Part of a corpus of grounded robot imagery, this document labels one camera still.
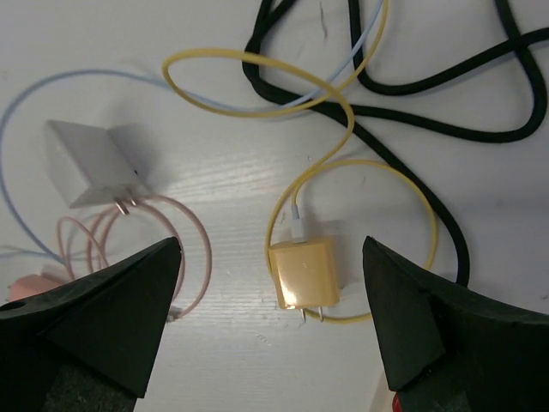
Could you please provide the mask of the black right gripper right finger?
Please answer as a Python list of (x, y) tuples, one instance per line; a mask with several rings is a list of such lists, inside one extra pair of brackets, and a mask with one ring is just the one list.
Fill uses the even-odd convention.
[(548, 317), (434, 275), (368, 237), (365, 290), (404, 411), (546, 411)]

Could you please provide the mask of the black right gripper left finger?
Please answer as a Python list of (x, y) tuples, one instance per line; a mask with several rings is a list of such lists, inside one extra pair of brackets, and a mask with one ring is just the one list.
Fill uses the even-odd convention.
[(1, 307), (3, 411), (131, 411), (148, 388), (182, 252), (163, 239)]

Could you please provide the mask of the yellow charger plug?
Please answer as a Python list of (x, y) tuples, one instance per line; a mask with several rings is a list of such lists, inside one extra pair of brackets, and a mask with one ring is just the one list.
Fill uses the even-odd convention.
[(326, 321), (324, 309), (340, 301), (332, 239), (280, 242), (268, 248), (267, 258), (278, 307)]

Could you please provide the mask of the white charger plug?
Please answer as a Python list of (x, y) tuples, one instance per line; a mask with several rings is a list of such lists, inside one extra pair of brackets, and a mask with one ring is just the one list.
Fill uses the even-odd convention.
[(104, 128), (47, 120), (44, 149), (48, 177), (70, 209), (135, 200), (148, 193)]

